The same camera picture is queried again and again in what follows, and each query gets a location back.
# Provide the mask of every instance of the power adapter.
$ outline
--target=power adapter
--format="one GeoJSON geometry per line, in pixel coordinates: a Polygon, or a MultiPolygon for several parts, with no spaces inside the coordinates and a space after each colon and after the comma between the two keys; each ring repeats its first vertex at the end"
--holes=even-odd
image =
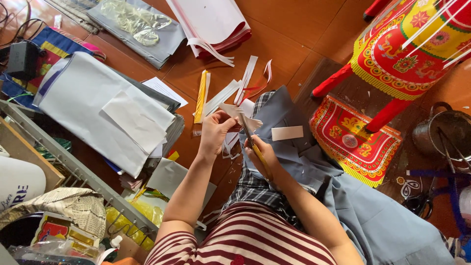
{"type": "Polygon", "coordinates": [[[38,47],[29,41],[11,44],[7,74],[24,81],[35,78],[39,53],[38,47]]]}

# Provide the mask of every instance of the pot handle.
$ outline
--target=pot handle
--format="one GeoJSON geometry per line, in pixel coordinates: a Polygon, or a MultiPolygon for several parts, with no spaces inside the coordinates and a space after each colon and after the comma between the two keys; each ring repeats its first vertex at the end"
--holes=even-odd
{"type": "Polygon", "coordinates": [[[443,102],[443,101],[435,102],[435,104],[433,104],[432,108],[430,109],[429,120],[431,120],[433,118],[433,113],[434,113],[435,109],[438,108],[438,107],[445,107],[447,110],[453,110],[453,108],[451,108],[450,104],[448,104],[446,102],[443,102]]]}

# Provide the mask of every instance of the hand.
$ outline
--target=hand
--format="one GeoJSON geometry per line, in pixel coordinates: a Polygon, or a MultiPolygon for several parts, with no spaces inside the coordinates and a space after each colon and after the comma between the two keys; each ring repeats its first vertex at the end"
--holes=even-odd
{"type": "Polygon", "coordinates": [[[222,142],[226,138],[226,134],[240,131],[241,126],[237,123],[238,121],[238,117],[231,118],[223,110],[205,117],[198,154],[215,159],[222,151],[222,142]]]}
{"type": "MultiPolygon", "coordinates": [[[[276,184],[277,180],[280,178],[280,175],[283,175],[283,173],[287,174],[287,172],[281,166],[270,144],[265,143],[260,139],[260,137],[255,134],[252,135],[252,139],[253,143],[259,148],[260,152],[263,154],[263,158],[267,162],[272,172],[273,180],[270,181],[276,184]]],[[[265,178],[268,178],[267,171],[265,170],[262,161],[260,161],[259,157],[255,154],[255,152],[248,147],[248,139],[245,140],[244,147],[245,152],[247,153],[249,159],[252,161],[253,165],[265,178]]]]}

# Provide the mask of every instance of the striped shirt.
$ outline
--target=striped shirt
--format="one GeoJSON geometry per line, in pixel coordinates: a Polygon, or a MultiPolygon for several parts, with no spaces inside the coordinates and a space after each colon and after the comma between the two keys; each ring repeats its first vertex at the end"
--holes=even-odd
{"type": "Polygon", "coordinates": [[[296,230],[269,208],[237,202],[198,245],[194,235],[173,232],[158,241],[145,265],[336,264],[319,241],[296,230]]]}

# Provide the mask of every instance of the clear plastic bag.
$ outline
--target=clear plastic bag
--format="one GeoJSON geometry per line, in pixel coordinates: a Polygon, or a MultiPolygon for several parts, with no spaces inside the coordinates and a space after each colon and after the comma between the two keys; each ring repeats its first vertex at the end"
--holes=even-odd
{"type": "Polygon", "coordinates": [[[156,44],[159,41],[157,30],[172,23],[169,17],[120,0],[106,0],[100,11],[103,16],[115,21],[122,30],[132,34],[134,39],[144,46],[156,44]]]}
{"type": "Polygon", "coordinates": [[[105,247],[100,245],[96,248],[74,240],[48,236],[45,241],[29,247],[10,247],[8,250],[19,264],[31,264],[31,261],[36,261],[49,262],[49,264],[56,262],[58,264],[96,265],[105,247]]]}
{"type": "MultiPolygon", "coordinates": [[[[157,207],[157,206],[152,206],[148,203],[142,202],[142,201],[136,201],[135,203],[132,203],[131,205],[134,206],[140,213],[142,213],[145,217],[147,217],[149,220],[152,221],[153,224],[157,225],[157,227],[160,227],[160,224],[162,223],[162,217],[163,217],[163,212],[162,210],[157,207]]],[[[106,220],[112,224],[113,221],[118,217],[119,212],[116,210],[114,207],[107,207],[106,208],[106,220]]],[[[120,216],[118,220],[113,224],[115,229],[120,229],[124,226],[123,228],[123,233],[127,233],[128,235],[130,234],[130,237],[136,242],[137,244],[140,244],[142,240],[146,237],[144,233],[139,230],[138,227],[132,226],[132,223],[124,216],[120,216]]],[[[150,238],[146,238],[146,240],[142,243],[141,247],[144,250],[150,250],[154,246],[154,242],[150,238]]]]}

